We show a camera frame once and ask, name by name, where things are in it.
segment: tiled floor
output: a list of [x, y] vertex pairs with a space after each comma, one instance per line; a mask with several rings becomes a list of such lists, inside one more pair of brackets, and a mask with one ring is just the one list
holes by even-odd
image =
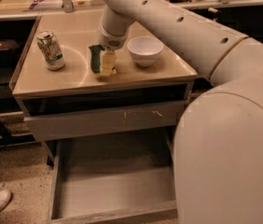
[[[52, 169], [40, 144], [0, 149], [0, 190], [10, 189], [13, 199], [0, 213], [0, 224], [45, 224]], [[177, 224], [176, 219], [154, 224]]]

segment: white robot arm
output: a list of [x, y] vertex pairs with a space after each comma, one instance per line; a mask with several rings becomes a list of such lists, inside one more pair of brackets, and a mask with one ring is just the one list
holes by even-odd
[[176, 129], [179, 221], [263, 224], [263, 44], [163, 0], [104, 1], [101, 45], [138, 21], [215, 86]]

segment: green sponge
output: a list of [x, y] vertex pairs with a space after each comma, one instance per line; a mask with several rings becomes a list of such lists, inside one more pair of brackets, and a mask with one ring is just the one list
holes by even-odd
[[95, 76], [101, 75], [101, 51], [104, 50], [104, 48], [101, 45], [93, 45], [89, 47], [91, 51], [91, 70], [95, 74]]

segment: countertop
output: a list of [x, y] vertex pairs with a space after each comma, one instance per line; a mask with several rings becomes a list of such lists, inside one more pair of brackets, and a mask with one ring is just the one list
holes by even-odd
[[[117, 74], [111, 77], [95, 77], [90, 70], [89, 46], [98, 45], [98, 23], [101, 9], [52, 12], [41, 16], [36, 34], [51, 30], [59, 39], [65, 59], [65, 67], [50, 71], [44, 56], [36, 45], [36, 37], [23, 63], [13, 95], [19, 98], [44, 97], [73, 93], [128, 89], [158, 85], [162, 82], [192, 81], [196, 72], [168, 47], [164, 47], [160, 59], [149, 67], [136, 64], [125, 43], [116, 51]], [[128, 40], [139, 35], [151, 35], [139, 23], [132, 25]]]

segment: ceramic bowl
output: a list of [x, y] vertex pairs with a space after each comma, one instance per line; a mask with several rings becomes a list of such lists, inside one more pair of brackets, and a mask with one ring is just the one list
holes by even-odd
[[151, 36], [135, 37], [128, 42], [127, 47], [131, 58], [141, 66], [155, 63], [163, 50], [162, 42]]

